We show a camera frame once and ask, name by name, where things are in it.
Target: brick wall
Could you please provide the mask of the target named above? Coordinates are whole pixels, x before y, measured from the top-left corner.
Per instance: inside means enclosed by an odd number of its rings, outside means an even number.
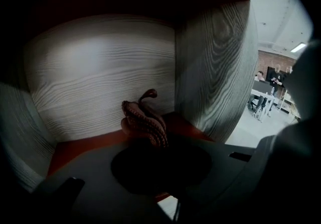
[[[280,64],[281,70],[286,71],[286,68],[289,66],[293,66],[296,60],[285,57],[278,54],[268,53],[259,51],[259,59],[256,67],[256,73],[261,70],[263,71],[263,77],[266,79],[267,67],[274,68],[276,64]],[[277,91],[277,98],[280,98],[282,89]]]

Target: black shirt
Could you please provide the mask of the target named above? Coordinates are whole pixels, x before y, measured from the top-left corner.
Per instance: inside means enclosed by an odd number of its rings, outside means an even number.
[[[273,71],[271,71],[270,73],[269,73],[269,76],[267,77],[267,81],[269,81],[270,82],[270,85],[271,86],[273,86],[274,87],[274,91],[277,91],[277,89],[278,89],[278,84],[277,83],[275,83],[274,81],[272,81],[272,78],[276,78],[279,82],[283,82],[283,75],[282,75],[282,73],[276,73],[275,72],[275,70],[273,70]]]

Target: red surface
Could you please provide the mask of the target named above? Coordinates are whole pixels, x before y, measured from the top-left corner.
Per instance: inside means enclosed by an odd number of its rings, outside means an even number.
[[[203,132],[195,128],[178,113],[163,116],[168,133],[212,141]],[[122,130],[105,135],[58,143],[48,170],[48,176],[76,158],[78,155],[105,146],[119,144],[128,140]]]

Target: man in black shirt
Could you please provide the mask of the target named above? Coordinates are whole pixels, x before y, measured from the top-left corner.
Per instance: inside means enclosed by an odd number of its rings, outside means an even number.
[[[268,74],[268,77],[266,79],[266,81],[269,81],[270,85],[274,87],[274,92],[273,92],[274,97],[276,97],[278,88],[279,88],[279,86],[282,85],[282,82],[283,82],[283,75],[282,75],[282,73],[280,73],[280,69],[281,69],[281,66],[279,64],[277,64],[275,66],[275,69]],[[266,104],[266,98],[264,99],[264,101],[262,103],[262,107],[265,107],[265,104]]]

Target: ceiling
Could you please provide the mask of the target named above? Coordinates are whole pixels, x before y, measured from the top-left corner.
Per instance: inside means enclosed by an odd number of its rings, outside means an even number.
[[[291,53],[299,43],[308,43],[313,23],[300,0],[251,0],[257,25],[258,48],[297,59],[305,48]]]

